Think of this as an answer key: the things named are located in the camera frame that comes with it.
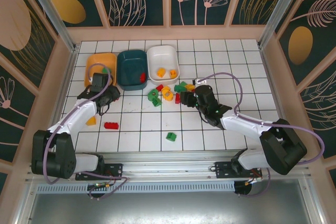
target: red block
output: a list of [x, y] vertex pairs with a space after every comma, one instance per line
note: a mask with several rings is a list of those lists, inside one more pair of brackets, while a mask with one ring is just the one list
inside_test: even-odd
[[146, 74], [145, 73], [142, 73], [141, 75], [140, 75], [140, 82], [141, 83], [144, 83], [146, 81]]
[[176, 93], [175, 95], [175, 103], [179, 104], [181, 102], [180, 94]]
[[156, 89], [160, 92], [163, 89], [163, 85], [161, 84], [160, 86], [157, 86]]
[[118, 130], [119, 129], [119, 124], [118, 123], [108, 123], [106, 122], [104, 124], [105, 129], [110, 129], [110, 130]]

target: white tiled surface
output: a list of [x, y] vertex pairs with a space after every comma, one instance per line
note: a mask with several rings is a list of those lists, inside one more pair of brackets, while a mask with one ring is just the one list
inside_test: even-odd
[[[257, 119], [276, 121], [278, 114], [266, 72], [255, 40], [136, 40], [84, 41], [79, 50], [63, 113], [68, 113], [76, 97], [84, 90], [87, 58], [97, 52], [120, 53], [129, 49], [148, 50], [152, 46], [170, 45], [178, 51], [180, 80], [214, 72], [233, 73], [243, 86], [243, 114]], [[216, 76], [207, 81], [216, 98], [234, 107], [240, 97], [239, 86], [229, 76]], [[97, 125], [84, 126], [74, 139], [76, 152], [157, 152], [239, 150], [260, 147], [260, 142], [231, 131], [222, 131], [201, 121], [195, 108], [167, 102], [154, 107], [147, 94], [155, 88], [150, 81], [140, 91], [122, 90], [122, 97], [111, 104], [103, 116], [96, 115]], [[104, 128], [105, 122], [118, 122], [119, 130]], [[176, 141], [166, 139], [168, 132]]]

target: green lego brick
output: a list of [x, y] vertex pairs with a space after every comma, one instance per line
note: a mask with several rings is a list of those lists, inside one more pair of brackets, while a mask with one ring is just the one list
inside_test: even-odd
[[158, 98], [159, 96], [159, 92], [157, 89], [152, 89], [148, 94], [147, 94], [147, 98], [149, 101], [154, 101], [155, 98]]
[[168, 139], [169, 141], [175, 142], [175, 140], [176, 140], [176, 135], [175, 135], [173, 132], [169, 132], [169, 133], [167, 134], [166, 139]]
[[185, 81], [182, 81], [181, 83], [180, 83], [180, 86], [181, 87], [185, 87], [185, 86], [187, 86], [188, 85], [188, 83], [186, 83]]
[[161, 100], [159, 98], [154, 98], [154, 100], [152, 101], [153, 105], [155, 107], [160, 106], [162, 104]]
[[175, 87], [174, 87], [174, 91], [177, 92], [177, 93], [180, 93], [180, 92], [187, 91], [187, 88], [182, 87], [182, 86], [180, 86], [180, 85], [175, 85]]

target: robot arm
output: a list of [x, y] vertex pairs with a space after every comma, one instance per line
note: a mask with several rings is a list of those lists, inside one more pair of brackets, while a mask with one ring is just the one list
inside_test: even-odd
[[[48, 152], [48, 176], [69, 178], [73, 173], [78, 172], [91, 172], [95, 170], [99, 174], [104, 172], [104, 160], [97, 155], [75, 154], [72, 140], [77, 138], [78, 132], [91, 117], [97, 113], [101, 114], [104, 106], [107, 105], [109, 107], [111, 102], [120, 97], [118, 88], [110, 85], [100, 97], [88, 101], [105, 87], [107, 81], [107, 74], [94, 73], [92, 85], [87, 86], [85, 91], [77, 97], [75, 106], [66, 115], [69, 116], [68, 120], [51, 142], [50, 148], [56, 146], [56, 152]], [[87, 103], [79, 107], [84, 101], [87, 101]], [[61, 125], [64, 118], [47, 131], [37, 131], [34, 134], [33, 153], [31, 157], [31, 170], [34, 174], [43, 174], [43, 159], [46, 143], [51, 134]]]
[[[271, 167], [286, 175], [306, 155], [307, 149], [293, 129], [264, 126], [236, 116], [234, 110], [215, 99], [211, 86], [201, 85], [195, 93], [181, 92], [181, 103], [196, 107], [205, 120], [222, 130], [231, 130], [261, 141], [262, 149], [242, 150], [233, 159], [233, 166], [239, 171], [252, 168]], [[266, 122], [245, 116], [253, 121]], [[276, 124], [289, 124], [279, 119]]]

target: building block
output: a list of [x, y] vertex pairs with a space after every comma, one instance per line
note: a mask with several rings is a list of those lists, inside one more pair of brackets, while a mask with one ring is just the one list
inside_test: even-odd
[[169, 75], [170, 75], [170, 79], [175, 79], [177, 77], [176, 70], [175, 69], [170, 70]]
[[181, 87], [185, 87], [186, 85], [188, 85], [188, 83], [186, 83], [185, 81], [182, 81], [182, 82], [180, 83], [180, 86], [181, 86]]
[[96, 125], [96, 118], [93, 116], [91, 117], [87, 122], [86, 122], [86, 125], [87, 126], [92, 126], [92, 125]]
[[140, 82], [141, 83], [144, 83], [146, 81], [146, 73], [142, 73], [141, 75], [140, 75]]
[[158, 90], [158, 92], [160, 92], [162, 89], [163, 89], [163, 85], [162, 84], [156, 87], [156, 90]]
[[185, 88], [187, 89], [187, 91], [192, 91], [193, 89], [195, 89], [195, 86], [194, 85], [191, 85], [191, 84], [187, 84], [185, 86]]
[[180, 94], [176, 93], [175, 95], [175, 103], [179, 104], [181, 102]]
[[177, 93], [180, 93], [180, 92], [187, 91], [187, 89], [185, 87], [183, 87], [183, 86], [175, 85], [174, 91], [177, 92]]
[[147, 98], [149, 101], [153, 101], [155, 98], [157, 98], [159, 96], [159, 92], [157, 89], [152, 89], [148, 94], [147, 94]]
[[162, 104], [161, 100], [159, 98], [155, 98], [153, 101], [152, 101], [153, 105], [155, 107], [157, 106], [160, 106]]
[[160, 68], [158, 71], [157, 71], [157, 76], [158, 77], [163, 77], [164, 76], [164, 74], [166, 73], [166, 70], [164, 69], [164, 68]]
[[163, 89], [161, 90], [161, 92], [163, 92], [163, 90], [165, 90], [165, 89], [170, 90], [170, 87], [164, 86]]
[[173, 132], [169, 132], [166, 136], [166, 139], [168, 139], [169, 141], [175, 142], [176, 135]]
[[118, 130], [119, 129], [119, 124], [118, 123], [108, 123], [106, 122], [104, 124], [105, 129], [110, 129], [110, 130]]
[[169, 101], [169, 102], [173, 101], [173, 98], [174, 98], [173, 93], [168, 89], [162, 90], [162, 96], [166, 101]]

